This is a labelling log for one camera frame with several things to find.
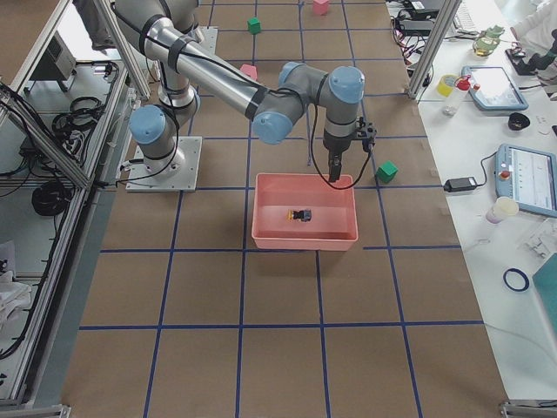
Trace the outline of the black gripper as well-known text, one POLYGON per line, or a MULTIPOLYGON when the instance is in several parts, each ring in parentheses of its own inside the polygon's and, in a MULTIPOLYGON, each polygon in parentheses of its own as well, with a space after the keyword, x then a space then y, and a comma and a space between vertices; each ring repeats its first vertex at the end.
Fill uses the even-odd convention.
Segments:
POLYGON ((353 140, 353 134, 350 133, 345 136, 336 136, 327 130, 324 130, 324 147, 329 151, 328 153, 328 169, 330 183, 335 183, 339 180, 342 172, 342 153, 349 149, 353 140))

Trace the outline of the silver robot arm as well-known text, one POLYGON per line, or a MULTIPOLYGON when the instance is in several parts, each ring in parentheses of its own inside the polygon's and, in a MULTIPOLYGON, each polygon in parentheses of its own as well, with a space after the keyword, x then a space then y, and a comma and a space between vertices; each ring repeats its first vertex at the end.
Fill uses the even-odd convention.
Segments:
POLYGON ((166 73, 189 78, 252 123, 263 142, 277 145, 292 131, 309 105, 325 109, 324 147, 328 151, 328 181, 340 178, 342 155, 360 140, 372 151, 371 125, 358 115, 365 76, 356 67, 325 72, 288 62, 270 89, 217 57, 195 38, 196 1, 116 1, 111 8, 126 40, 140 54, 163 65, 166 73))

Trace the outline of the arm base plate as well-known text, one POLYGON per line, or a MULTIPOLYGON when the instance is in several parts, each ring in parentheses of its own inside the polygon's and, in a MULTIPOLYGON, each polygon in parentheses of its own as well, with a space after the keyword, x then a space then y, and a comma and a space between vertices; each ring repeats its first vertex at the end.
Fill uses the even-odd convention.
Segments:
POLYGON ((190 32, 190 35, 211 54, 216 53, 216 44, 218 40, 218 29, 216 27, 199 25, 195 30, 190 32))
POLYGON ((146 159, 130 169, 131 181, 127 192, 194 192, 198 179, 198 165, 202 138, 199 136, 173 137, 178 149, 168 158, 146 159))

